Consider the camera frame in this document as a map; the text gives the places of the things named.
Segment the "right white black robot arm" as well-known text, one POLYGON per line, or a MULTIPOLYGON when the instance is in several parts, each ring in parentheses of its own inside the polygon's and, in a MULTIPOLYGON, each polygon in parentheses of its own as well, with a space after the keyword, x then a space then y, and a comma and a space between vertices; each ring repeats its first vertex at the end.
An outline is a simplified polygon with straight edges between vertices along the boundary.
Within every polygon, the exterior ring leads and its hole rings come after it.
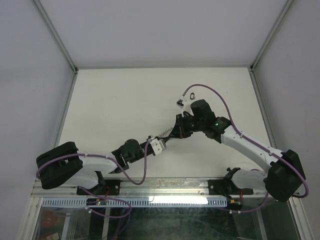
POLYGON ((228 118, 217 117, 204 99, 190 103, 181 97, 176 104, 182 113, 176 115, 175 125, 168 135, 170 139, 186 139, 201 132, 260 167, 259 170, 228 168, 222 181, 214 185, 219 194, 229 198, 241 189, 266 190, 280 202, 295 196, 306 179, 296 152, 291 149, 282 151, 245 136, 228 118))

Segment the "metal disc with key rings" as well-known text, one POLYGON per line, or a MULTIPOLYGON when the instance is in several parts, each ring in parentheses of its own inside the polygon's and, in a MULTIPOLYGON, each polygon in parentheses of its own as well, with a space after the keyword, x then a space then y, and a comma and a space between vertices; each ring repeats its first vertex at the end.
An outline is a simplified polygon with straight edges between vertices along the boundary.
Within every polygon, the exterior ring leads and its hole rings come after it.
POLYGON ((173 127, 169 127, 163 130, 160 134, 158 134, 157 137, 160 139, 167 139, 170 136, 172 130, 173 130, 173 127))

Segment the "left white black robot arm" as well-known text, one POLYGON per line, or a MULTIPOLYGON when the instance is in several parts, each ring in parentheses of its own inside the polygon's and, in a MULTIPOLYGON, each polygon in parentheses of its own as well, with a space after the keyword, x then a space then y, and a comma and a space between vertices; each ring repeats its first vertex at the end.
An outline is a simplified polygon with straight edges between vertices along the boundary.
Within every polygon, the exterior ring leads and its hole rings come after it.
POLYGON ((156 156, 163 152, 169 139, 168 136, 149 136, 143 143, 129 139, 107 155, 88 154, 69 141, 36 158, 36 178, 44 190, 66 184, 83 187, 97 195, 105 188, 103 172, 125 173, 129 164, 141 159, 146 162, 149 155, 156 156))

